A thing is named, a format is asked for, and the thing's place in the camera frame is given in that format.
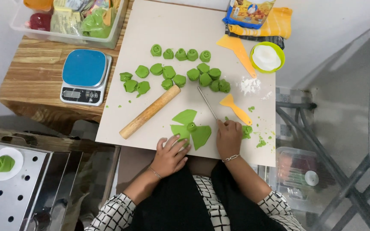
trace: red food item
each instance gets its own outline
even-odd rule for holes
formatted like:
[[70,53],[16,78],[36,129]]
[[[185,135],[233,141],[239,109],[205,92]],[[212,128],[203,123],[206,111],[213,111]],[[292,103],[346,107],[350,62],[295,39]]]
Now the red food item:
[[33,30],[50,31],[51,15],[47,13],[34,13],[30,17],[30,28]]

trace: wooden table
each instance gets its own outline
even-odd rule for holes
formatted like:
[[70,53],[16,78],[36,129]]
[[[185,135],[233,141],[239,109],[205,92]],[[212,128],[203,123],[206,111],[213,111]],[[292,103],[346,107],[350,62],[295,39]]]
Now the wooden table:
[[65,135],[71,132],[77,120],[93,120],[99,123],[105,104],[89,107],[65,104],[60,100],[62,68],[68,54],[75,49],[95,49],[112,55],[105,102],[133,2],[134,0],[129,0],[124,24],[114,50],[41,41],[24,36],[1,84],[0,102],[18,116],[29,117]]

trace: green bowl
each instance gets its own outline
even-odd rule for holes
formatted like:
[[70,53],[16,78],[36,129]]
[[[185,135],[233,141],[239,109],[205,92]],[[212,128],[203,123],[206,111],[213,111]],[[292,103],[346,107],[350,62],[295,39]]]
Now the green bowl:
[[[275,51],[276,51],[276,54],[279,56],[279,58],[281,59],[281,65],[275,69],[273,69],[272,71],[264,71],[262,70],[261,68],[259,68],[255,63],[254,63],[254,60],[252,60],[252,54],[254,53],[254,49],[256,46],[258,45],[264,45],[264,46],[270,46],[272,47]],[[259,72],[261,73],[265,73],[265,74],[270,74],[270,73],[273,73],[275,71],[278,71],[279,69],[281,69],[281,67],[285,64],[285,54],[284,54],[284,51],[276,44],[274,44],[273,42],[269,42],[269,41],[263,41],[263,42],[260,42],[258,44],[256,44],[252,50],[251,50],[251,54],[249,55],[249,60],[251,60],[251,64],[252,66],[258,70]]]

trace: black and white checkered shirt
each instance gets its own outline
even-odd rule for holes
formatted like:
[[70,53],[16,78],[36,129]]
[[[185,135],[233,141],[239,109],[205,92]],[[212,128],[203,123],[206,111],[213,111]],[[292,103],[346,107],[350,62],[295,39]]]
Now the black and white checkered shirt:
[[[199,193],[203,197],[206,209],[215,231],[230,231],[229,218],[212,187],[208,177],[194,176]],[[272,219],[283,225],[287,231],[305,231],[291,213],[282,194],[272,191],[261,202],[260,208]],[[100,213],[85,231],[120,231],[132,222],[136,205],[126,195],[118,194],[110,198],[101,208]]]

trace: digital kitchen scale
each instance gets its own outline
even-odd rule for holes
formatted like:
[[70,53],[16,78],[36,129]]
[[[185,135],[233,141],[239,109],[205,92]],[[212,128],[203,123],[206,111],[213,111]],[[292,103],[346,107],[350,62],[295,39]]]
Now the digital kitchen scale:
[[101,105],[111,64],[112,56],[101,51],[78,49],[69,53],[62,70],[61,101]]

